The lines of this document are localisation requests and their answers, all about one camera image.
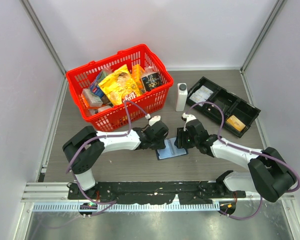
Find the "gold card in tray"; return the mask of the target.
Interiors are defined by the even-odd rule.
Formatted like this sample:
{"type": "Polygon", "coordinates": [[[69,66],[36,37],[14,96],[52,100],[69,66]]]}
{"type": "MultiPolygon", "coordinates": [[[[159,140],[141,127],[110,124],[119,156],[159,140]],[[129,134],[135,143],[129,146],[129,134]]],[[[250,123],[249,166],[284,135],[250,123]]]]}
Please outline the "gold card in tray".
{"type": "Polygon", "coordinates": [[[226,122],[239,132],[241,132],[246,127],[246,125],[239,118],[237,118],[235,115],[231,115],[226,120],[226,122]]]}

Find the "blue leather card holder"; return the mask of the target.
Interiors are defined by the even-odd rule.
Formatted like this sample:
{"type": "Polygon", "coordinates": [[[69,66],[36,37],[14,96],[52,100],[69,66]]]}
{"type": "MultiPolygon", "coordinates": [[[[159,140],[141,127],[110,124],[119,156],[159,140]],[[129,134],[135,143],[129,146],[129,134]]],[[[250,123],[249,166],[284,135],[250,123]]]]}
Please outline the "blue leather card holder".
{"type": "Polygon", "coordinates": [[[164,149],[157,149],[155,151],[157,159],[159,161],[160,160],[165,160],[165,159],[170,159],[170,158],[175,158],[175,157],[179,157],[179,156],[184,156],[184,155],[189,154],[187,149],[177,148],[175,146],[176,139],[177,139],[176,137],[165,139],[164,140],[165,148],[164,149]]]}

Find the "blue Vileda sponge pack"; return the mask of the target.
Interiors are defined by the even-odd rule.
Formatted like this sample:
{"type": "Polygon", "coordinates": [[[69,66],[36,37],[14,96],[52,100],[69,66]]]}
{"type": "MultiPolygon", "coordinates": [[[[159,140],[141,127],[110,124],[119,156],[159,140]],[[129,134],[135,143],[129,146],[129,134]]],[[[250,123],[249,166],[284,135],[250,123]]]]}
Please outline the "blue Vileda sponge pack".
{"type": "Polygon", "coordinates": [[[105,71],[101,71],[97,77],[94,79],[94,81],[90,84],[90,91],[92,94],[94,94],[97,97],[102,98],[105,94],[99,87],[99,83],[107,76],[108,74],[105,71]]]}

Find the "yellow Lays chips bag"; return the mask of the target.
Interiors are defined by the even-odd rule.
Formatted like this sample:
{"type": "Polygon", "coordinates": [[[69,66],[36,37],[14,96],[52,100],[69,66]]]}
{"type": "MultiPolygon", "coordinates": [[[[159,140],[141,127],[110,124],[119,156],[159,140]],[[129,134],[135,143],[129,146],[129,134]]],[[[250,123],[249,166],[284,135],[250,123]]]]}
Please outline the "yellow Lays chips bag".
{"type": "Polygon", "coordinates": [[[142,95],[126,64],[107,75],[98,85],[114,106],[142,95]]]}

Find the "white sponge pack lower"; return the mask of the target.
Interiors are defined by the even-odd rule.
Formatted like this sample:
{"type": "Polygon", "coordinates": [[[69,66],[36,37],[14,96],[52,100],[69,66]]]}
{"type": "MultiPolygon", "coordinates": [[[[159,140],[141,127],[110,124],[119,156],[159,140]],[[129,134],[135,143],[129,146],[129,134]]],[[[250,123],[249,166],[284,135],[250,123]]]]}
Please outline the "white sponge pack lower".
{"type": "Polygon", "coordinates": [[[105,106],[101,106],[101,107],[98,107],[98,108],[91,108],[89,109],[89,112],[91,115],[96,115],[98,113],[101,113],[105,110],[108,110],[108,109],[112,109],[113,107],[111,105],[105,105],[105,106]]]}

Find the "white sponge pack upper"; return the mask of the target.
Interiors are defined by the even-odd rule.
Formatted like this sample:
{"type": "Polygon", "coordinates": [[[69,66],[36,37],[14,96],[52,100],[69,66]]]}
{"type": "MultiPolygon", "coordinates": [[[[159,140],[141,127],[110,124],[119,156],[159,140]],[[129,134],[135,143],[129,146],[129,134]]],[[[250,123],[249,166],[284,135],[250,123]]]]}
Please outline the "white sponge pack upper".
{"type": "Polygon", "coordinates": [[[101,98],[93,94],[89,88],[84,88],[81,95],[84,104],[90,109],[100,108],[103,105],[101,98]]]}

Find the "black compartment tray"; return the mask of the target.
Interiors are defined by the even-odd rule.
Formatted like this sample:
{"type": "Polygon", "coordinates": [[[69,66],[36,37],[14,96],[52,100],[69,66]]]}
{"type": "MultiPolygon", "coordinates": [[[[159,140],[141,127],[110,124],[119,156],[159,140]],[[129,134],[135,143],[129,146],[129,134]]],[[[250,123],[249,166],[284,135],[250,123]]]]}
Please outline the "black compartment tray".
{"type": "Polygon", "coordinates": [[[261,110],[204,76],[188,90],[186,103],[189,106],[196,104],[190,100],[190,96],[201,86],[209,88],[213,91],[213,94],[207,101],[198,102],[199,104],[194,108],[212,119],[217,124],[220,124],[222,117],[217,109],[217,107],[219,107],[224,115],[223,128],[239,138],[242,137],[259,116],[261,110]],[[241,132],[234,129],[226,122],[231,115],[235,115],[246,125],[241,132]]]}

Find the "white cards in tray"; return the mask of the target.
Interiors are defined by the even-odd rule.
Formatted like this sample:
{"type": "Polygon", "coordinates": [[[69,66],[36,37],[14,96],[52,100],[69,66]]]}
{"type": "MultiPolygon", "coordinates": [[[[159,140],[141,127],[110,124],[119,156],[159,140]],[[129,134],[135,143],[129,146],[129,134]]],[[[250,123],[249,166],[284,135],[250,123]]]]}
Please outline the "white cards in tray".
{"type": "Polygon", "coordinates": [[[212,90],[202,85],[189,97],[189,99],[195,103],[206,102],[213,93],[212,90]]]}

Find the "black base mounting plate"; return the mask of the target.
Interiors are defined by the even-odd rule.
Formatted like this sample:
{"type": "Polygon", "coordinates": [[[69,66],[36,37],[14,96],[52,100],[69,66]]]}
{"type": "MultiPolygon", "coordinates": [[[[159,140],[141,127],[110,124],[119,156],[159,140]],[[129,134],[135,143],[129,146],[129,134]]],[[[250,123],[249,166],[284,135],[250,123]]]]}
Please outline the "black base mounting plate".
{"type": "Polygon", "coordinates": [[[208,181],[121,181],[98,182],[84,192],[101,203],[164,205],[178,197],[182,205],[210,204],[213,199],[245,198],[245,191],[230,191],[219,182],[208,181]]]}

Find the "black wrapped roll package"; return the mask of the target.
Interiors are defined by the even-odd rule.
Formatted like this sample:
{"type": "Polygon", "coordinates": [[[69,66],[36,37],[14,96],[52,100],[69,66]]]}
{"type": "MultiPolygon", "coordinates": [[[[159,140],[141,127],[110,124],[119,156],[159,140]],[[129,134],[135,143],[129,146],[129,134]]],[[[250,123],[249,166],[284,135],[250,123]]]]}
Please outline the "black wrapped roll package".
{"type": "Polygon", "coordinates": [[[143,83],[144,89],[147,92],[150,92],[151,90],[163,85],[159,73],[157,71],[154,71],[150,66],[144,69],[144,73],[141,76],[141,81],[143,83]]]}

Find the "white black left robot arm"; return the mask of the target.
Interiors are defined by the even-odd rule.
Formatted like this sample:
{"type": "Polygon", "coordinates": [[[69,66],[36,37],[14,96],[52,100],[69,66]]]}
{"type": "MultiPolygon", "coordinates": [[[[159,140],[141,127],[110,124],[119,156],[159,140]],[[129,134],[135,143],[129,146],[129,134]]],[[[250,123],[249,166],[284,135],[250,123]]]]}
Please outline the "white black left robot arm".
{"type": "Polygon", "coordinates": [[[79,185],[79,193],[85,199],[92,199],[97,193],[92,167],[102,154],[119,150],[161,150],[165,148],[168,133],[169,128],[161,120],[128,132],[102,132],[86,126],[68,140],[62,150],[79,185]]]}

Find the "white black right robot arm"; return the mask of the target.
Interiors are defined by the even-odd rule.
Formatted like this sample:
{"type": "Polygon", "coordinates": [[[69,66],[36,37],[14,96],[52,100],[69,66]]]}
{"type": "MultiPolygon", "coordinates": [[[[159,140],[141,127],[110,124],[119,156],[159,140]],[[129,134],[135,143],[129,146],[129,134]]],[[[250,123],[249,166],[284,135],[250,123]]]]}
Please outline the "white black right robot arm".
{"type": "Polygon", "coordinates": [[[204,155],[230,161],[247,170],[229,170],[217,179],[215,190],[223,198],[236,191],[245,191],[258,193],[274,203],[297,183],[296,175],[276,149],[251,149],[216,134],[208,134],[198,119],[177,128],[174,144],[179,149],[197,148],[204,155]]]}

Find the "orange snack box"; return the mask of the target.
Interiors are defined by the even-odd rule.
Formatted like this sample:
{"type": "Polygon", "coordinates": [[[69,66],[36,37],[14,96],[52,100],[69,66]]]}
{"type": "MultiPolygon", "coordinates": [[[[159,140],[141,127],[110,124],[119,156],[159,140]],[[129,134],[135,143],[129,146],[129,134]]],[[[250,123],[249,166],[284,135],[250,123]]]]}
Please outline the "orange snack box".
{"type": "Polygon", "coordinates": [[[144,87],[144,84],[143,84],[143,81],[142,81],[142,76],[143,76],[144,73],[145,73],[145,70],[139,64],[136,64],[132,67],[131,76],[134,79],[138,89],[142,93],[144,93],[146,91],[145,87],[144,87]]]}

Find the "red plastic shopping basket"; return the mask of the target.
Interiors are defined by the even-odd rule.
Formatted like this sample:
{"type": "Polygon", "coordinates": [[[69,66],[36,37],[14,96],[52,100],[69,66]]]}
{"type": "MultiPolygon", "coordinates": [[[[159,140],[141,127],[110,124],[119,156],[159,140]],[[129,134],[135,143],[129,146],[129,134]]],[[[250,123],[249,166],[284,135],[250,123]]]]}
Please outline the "red plastic shopping basket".
{"type": "Polygon", "coordinates": [[[163,108],[168,91],[174,80],[165,65],[147,45],[139,44],[118,51],[117,54],[99,61],[91,61],[66,73],[69,91],[74,103],[80,110],[82,118],[97,130],[112,132],[163,108]],[[133,69],[140,66],[149,67],[157,73],[160,80],[150,81],[141,92],[133,79],[133,69]],[[83,91],[89,90],[93,81],[103,70],[111,69],[111,73],[101,80],[98,86],[112,103],[112,107],[101,112],[92,113],[88,99],[83,91]]]}

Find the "white sponge pack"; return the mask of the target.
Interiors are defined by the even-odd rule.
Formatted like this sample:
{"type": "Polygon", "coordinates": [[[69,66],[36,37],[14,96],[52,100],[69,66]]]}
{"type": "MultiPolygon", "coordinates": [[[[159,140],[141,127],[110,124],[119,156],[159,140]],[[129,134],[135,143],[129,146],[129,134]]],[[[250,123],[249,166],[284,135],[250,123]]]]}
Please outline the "white sponge pack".
{"type": "Polygon", "coordinates": [[[113,107],[111,105],[105,105],[105,106],[101,106],[101,107],[98,107],[98,108],[91,108],[89,109],[89,112],[91,115],[96,115],[98,113],[101,113],[105,110],[108,110],[108,109],[112,109],[113,107]]]}
{"type": "Polygon", "coordinates": [[[101,98],[93,94],[89,88],[84,88],[81,95],[84,104],[90,109],[100,108],[103,105],[101,98]]]}

